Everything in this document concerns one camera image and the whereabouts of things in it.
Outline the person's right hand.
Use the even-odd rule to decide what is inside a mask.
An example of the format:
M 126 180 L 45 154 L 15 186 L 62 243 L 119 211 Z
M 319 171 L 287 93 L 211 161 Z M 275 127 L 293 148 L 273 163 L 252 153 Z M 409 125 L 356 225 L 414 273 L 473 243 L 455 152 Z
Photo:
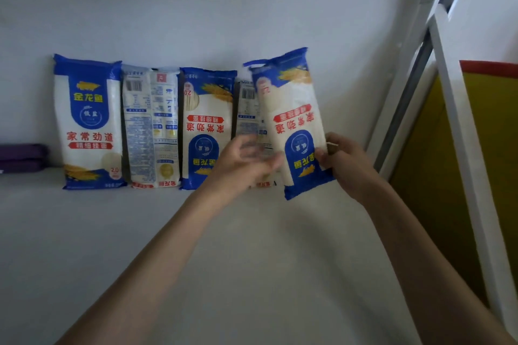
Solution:
M 365 204 L 383 179 L 364 149 L 354 140 L 335 132 L 325 134 L 327 152 L 333 155 L 332 173 L 340 187 L 360 204 Z

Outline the person's left hand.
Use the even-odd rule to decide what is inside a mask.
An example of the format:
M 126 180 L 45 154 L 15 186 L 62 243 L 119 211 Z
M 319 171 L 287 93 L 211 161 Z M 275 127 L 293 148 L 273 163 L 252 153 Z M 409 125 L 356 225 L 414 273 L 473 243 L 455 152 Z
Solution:
M 245 190 L 255 186 L 261 179 L 247 177 L 238 164 L 237 135 L 219 155 L 211 173 L 199 189 L 201 195 L 208 198 L 211 205 L 221 209 Z

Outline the blue white noodle packet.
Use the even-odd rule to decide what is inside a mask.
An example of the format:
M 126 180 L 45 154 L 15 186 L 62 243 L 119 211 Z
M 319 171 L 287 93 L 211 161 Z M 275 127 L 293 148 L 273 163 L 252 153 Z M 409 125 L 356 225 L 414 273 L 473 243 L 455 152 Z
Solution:
M 236 135 L 256 135 L 255 146 L 261 146 L 262 159 L 268 159 L 275 154 L 266 121 L 261 115 L 261 106 L 252 81 L 238 78 Z
M 196 190 L 231 140 L 238 72 L 180 68 L 183 83 L 182 185 Z
M 250 71 L 273 149 L 284 154 L 280 173 L 286 200 L 334 180 L 333 171 L 315 156 L 316 148 L 327 153 L 327 143 L 307 50 L 243 64 Z
M 123 177 L 122 61 L 54 54 L 54 108 L 64 190 L 117 189 Z
M 179 187 L 177 68 L 122 65 L 122 100 L 134 188 Z

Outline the person's left forearm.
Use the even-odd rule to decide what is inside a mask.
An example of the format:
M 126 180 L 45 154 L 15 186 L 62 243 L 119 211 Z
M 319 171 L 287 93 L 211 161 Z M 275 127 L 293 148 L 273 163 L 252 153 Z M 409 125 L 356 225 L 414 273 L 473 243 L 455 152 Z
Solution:
M 117 280 L 55 345 L 141 345 L 204 230 L 238 193 L 192 193 Z

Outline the person's right forearm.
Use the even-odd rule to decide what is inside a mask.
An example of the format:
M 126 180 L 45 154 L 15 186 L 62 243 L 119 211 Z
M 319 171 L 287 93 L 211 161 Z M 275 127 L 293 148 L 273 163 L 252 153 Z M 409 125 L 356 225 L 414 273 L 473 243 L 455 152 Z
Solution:
M 389 184 L 359 185 L 423 345 L 518 345 L 440 252 Z

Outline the yellow board with red edge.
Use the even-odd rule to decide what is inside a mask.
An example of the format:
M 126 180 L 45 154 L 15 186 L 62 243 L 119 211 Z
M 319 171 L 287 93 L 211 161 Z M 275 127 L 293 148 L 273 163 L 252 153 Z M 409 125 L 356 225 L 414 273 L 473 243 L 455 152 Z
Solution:
M 461 68 L 518 292 L 518 63 L 462 60 Z M 438 77 L 390 183 L 442 254 L 489 306 Z

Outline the white metal shelf upright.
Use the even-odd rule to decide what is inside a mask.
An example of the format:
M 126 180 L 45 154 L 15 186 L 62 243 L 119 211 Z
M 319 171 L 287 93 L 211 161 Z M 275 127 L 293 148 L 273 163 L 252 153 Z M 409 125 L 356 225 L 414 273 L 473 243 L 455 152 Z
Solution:
M 382 67 L 387 77 L 368 74 L 368 80 L 358 81 L 339 105 L 348 105 L 348 132 L 366 137 L 366 152 L 374 169 L 388 178 L 390 155 L 397 151 L 398 133 L 403 130 L 405 115 L 423 77 L 431 54 L 437 45 L 431 39 L 432 20 L 440 12 L 449 13 L 455 0 L 414 0 L 408 7 L 399 4 L 398 38 L 382 53 L 372 58 L 366 67 Z

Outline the purple packet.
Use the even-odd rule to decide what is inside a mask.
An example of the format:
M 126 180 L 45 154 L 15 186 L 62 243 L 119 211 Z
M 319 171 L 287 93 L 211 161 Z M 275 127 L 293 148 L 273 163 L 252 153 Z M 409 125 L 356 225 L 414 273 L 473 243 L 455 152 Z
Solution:
M 42 159 L 2 160 L 0 161 L 1 174 L 35 173 L 46 168 L 46 162 Z
M 47 159 L 49 150 L 42 144 L 1 144 L 0 161 Z

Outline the white metal shelf frame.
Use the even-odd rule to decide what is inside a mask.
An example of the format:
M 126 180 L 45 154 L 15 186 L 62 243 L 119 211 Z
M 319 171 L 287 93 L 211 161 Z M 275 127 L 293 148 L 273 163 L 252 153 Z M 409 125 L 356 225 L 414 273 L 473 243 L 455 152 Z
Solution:
M 518 294 L 463 72 L 438 4 L 428 25 L 489 305 L 518 345 Z

